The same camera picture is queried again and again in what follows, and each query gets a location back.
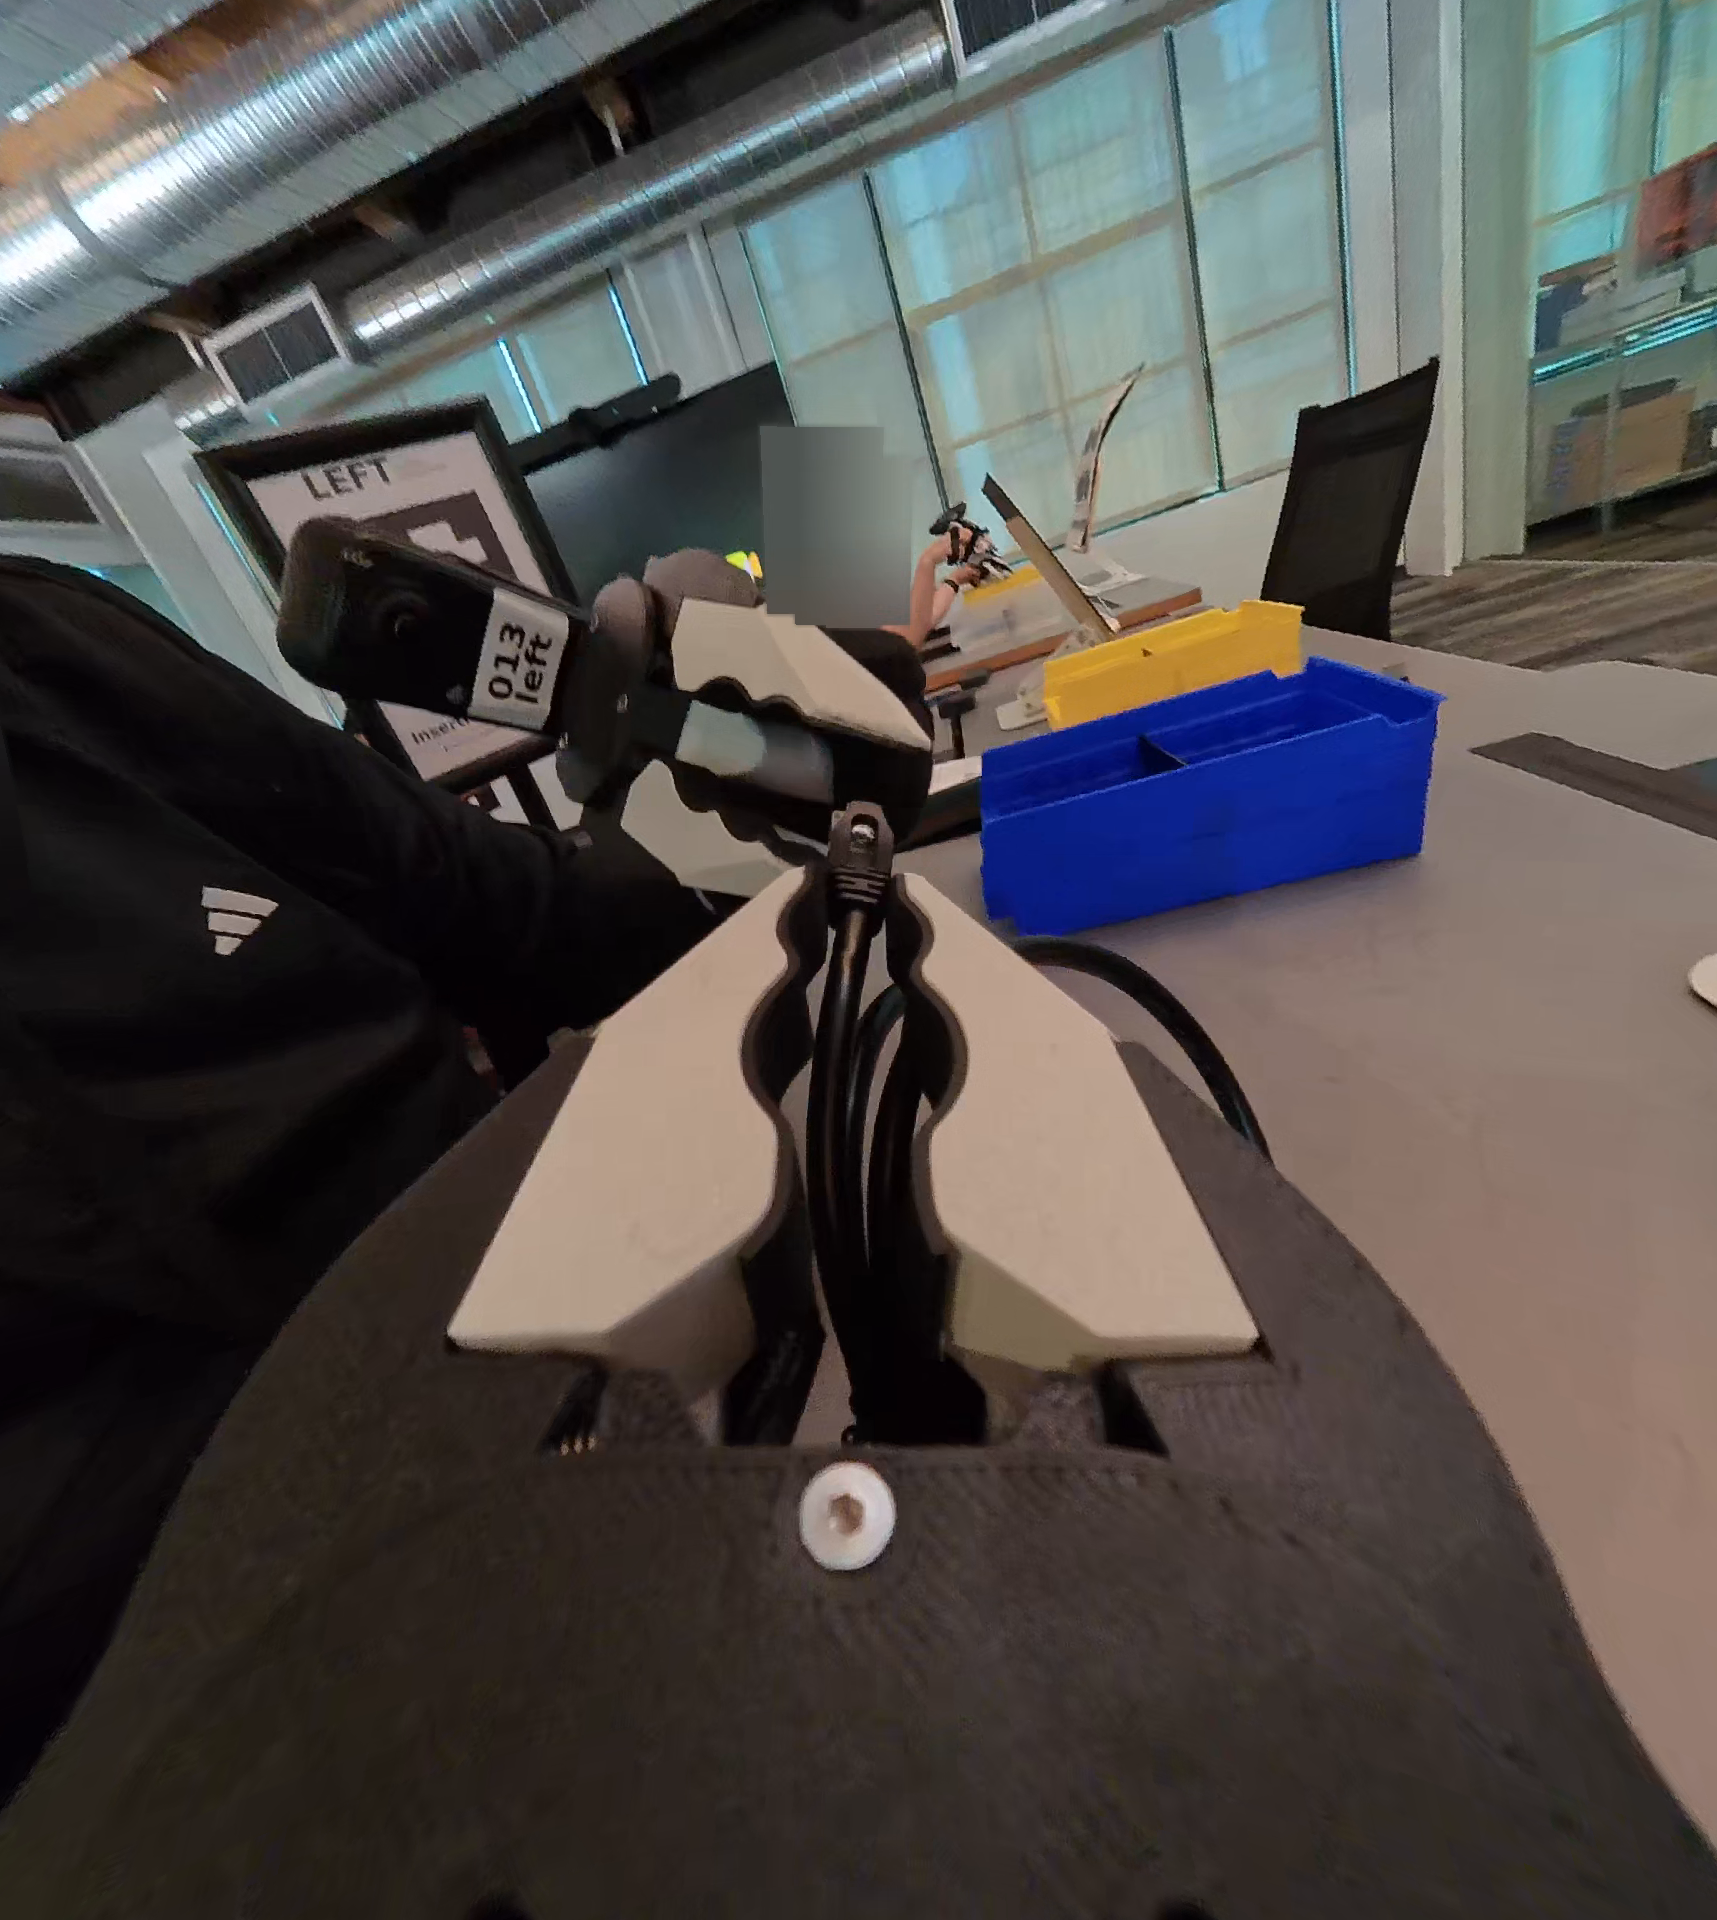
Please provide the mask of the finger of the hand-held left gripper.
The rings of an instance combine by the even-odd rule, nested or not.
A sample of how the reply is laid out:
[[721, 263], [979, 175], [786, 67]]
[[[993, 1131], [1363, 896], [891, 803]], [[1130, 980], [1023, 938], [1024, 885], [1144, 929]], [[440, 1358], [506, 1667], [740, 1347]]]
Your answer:
[[674, 726], [674, 790], [694, 813], [830, 821], [838, 766], [826, 733], [724, 708], [685, 708]]
[[721, 708], [738, 700], [819, 739], [885, 751], [932, 751], [932, 739], [897, 695], [822, 628], [760, 605], [684, 598], [669, 663], [677, 692]]

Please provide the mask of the blue plastic bin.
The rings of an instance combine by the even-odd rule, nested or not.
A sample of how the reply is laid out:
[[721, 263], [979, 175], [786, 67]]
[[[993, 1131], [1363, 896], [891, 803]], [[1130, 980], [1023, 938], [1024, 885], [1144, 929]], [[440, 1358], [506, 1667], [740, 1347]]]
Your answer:
[[982, 754], [988, 920], [1072, 937], [1422, 852], [1443, 697], [1334, 657]]

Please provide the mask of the black screen panel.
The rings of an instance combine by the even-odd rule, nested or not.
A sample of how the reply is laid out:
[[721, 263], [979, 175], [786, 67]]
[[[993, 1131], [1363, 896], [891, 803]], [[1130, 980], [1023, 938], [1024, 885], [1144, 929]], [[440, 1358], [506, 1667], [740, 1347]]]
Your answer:
[[684, 549], [762, 561], [760, 432], [791, 426], [773, 363], [694, 397], [669, 374], [513, 447], [535, 511], [586, 604]]

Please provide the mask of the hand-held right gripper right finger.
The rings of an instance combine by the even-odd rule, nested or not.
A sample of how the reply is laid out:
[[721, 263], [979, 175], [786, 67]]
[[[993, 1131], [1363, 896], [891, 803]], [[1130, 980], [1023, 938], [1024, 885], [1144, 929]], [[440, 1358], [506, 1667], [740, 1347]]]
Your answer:
[[976, 1369], [1234, 1358], [1259, 1330], [1110, 1031], [922, 875], [897, 875], [891, 1276]]

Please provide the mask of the black office chair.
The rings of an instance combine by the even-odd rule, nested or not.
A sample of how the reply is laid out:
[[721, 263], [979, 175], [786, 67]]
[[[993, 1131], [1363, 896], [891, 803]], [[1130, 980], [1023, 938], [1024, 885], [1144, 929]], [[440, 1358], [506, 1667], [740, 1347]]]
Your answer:
[[1259, 594], [1307, 626], [1388, 638], [1399, 542], [1432, 423], [1438, 357], [1296, 422]]

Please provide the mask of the person's left forearm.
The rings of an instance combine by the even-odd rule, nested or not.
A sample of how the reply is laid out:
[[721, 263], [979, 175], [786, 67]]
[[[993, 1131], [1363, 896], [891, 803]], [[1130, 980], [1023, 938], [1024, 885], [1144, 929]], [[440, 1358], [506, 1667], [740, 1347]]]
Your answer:
[[207, 819], [404, 958], [476, 1036], [501, 1087], [736, 911], [619, 832], [499, 824], [244, 675], [229, 675], [203, 717], [214, 768], [193, 786]]

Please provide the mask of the slanted panel stand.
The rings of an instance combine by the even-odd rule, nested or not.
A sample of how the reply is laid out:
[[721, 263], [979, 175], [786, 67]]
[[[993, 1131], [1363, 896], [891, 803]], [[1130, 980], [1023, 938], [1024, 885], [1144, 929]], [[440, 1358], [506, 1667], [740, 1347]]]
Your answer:
[[1079, 587], [1079, 580], [1070, 573], [1070, 568], [1060, 561], [1052, 546], [1016, 507], [1012, 492], [1005, 492], [999, 481], [988, 474], [984, 477], [984, 498], [995, 510], [995, 514], [1002, 517], [1005, 532], [1012, 533], [1023, 555], [1031, 561], [1038, 580], [1060, 604], [1063, 613], [1072, 620], [1072, 628], [1085, 633], [1089, 642], [1110, 642], [1110, 637], [1121, 637], [1118, 613], [1103, 605]]

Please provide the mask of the yellow plastic bin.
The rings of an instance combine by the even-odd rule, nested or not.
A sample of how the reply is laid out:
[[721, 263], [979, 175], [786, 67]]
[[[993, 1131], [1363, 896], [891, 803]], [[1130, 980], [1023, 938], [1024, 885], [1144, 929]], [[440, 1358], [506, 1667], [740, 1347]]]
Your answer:
[[1250, 675], [1296, 675], [1300, 616], [1300, 605], [1249, 598], [1046, 660], [1045, 721], [1059, 733]]

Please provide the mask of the metal shelf with boxes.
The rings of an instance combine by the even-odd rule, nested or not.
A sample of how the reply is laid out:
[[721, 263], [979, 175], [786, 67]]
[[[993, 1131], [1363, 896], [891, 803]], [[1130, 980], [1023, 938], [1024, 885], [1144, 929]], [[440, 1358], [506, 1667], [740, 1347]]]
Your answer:
[[1717, 474], [1717, 141], [1642, 178], [1611, 251], [1535, 290], [1523, 522]]

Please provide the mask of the wooden task board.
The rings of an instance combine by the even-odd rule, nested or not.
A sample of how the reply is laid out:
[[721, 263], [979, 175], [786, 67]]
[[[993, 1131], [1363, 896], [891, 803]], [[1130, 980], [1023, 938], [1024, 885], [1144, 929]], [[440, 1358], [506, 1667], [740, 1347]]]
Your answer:
[[[1118, 630], [1158, 626], [1202, 605], [1202, 591], [1190, 584], [1133, 578], [1103, 594]], [[973, 589], [951, 611], [944, 642], [954, 656], [942, 660], [1020, 660], [1031, 663], [1049, 656], [1070, 637], [1079, 637], [1079, 623], [1063, 608], [1060, 598], [1035, 576], [997, 589]]]

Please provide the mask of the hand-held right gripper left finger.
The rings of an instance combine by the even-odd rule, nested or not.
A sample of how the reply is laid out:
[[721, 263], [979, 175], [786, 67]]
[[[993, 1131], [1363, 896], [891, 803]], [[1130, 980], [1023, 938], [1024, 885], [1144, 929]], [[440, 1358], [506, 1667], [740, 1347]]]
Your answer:
[[783, 1098], [813, 1057], [819, 875], [796, 867], [592, 1036], [447, 1336], [754, 1400], [819, 1367]]

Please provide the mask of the silver ventilation duct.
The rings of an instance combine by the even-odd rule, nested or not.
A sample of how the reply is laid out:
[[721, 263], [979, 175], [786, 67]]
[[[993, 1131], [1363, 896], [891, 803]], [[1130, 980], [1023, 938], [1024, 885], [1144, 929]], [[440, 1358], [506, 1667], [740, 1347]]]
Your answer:
[[656, 142], [363, 284], [341, 302], [341, 336], [370, 363], [415, 349], [448, 325], [519, 295], [567, 290], [666, 232], [855, 164], [915, 129], [906, 113], [846, 129], [783, 115]]
[[[509, 109], [578, 90], [694, 11], [335, 2], [261, 36], [181, 97], [0, 192], [0, 389]], [[951, 24], [920, 7], [611, 159], [783, 115], [869, 127], [954, 94], [958, 51]]]

